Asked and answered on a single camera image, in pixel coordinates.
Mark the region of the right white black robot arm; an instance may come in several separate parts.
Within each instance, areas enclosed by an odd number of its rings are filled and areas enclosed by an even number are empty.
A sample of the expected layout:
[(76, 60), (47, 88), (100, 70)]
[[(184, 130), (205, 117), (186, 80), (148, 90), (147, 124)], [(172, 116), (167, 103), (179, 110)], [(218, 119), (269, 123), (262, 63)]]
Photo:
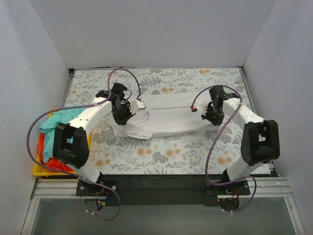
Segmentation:
[(219, 182), (211, 181), (208, 174), (205, 174), (205, 180), (231, 195), (239, 189), (239, 183), (249, 178), (255, 169), (279, 158), (280, 143), (276, 121), (258, 116), (242, 103), (242, 97), (238, 92), (226, 93), (224, 88), (223, 85), (208, 88), (211, 102), (201, 117), (221, 127), (218, 137), (227, 125), (234, 121), (243, 132), (241, 156), (223, 172)]

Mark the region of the white t shirt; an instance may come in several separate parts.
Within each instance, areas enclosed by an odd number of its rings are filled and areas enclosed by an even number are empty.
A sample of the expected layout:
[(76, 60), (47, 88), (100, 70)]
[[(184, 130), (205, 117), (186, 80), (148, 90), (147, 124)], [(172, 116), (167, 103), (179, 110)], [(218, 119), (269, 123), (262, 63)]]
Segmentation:
[(219, 130), (199, 112), (192, 112), (190, 106), (196, 93), (146, 94), (142, 100), (146, 105), (125, 125), (117, 125), (111, 120), (115, 137), (151, 139), (178, 134)]

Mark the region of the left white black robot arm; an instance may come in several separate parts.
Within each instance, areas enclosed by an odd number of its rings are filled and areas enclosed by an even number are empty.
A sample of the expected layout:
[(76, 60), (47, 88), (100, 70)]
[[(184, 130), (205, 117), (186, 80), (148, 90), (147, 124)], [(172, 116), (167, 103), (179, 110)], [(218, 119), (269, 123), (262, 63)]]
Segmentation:
[(126, 99), (127, 90), (124, 85), (114, 83), (110, 91), (101, 90), (96, 94), (91, 107), (55, 128), (52, 156), (73, 169), (81, 180), (89, 180), (85, 188), (94, 196), (103, 193), (104, 180), (89, 161), (88, 137), (104, 116), (111, 113), (116, 124), (125, 125), (139, 109), (145, 107), (139, 98)]

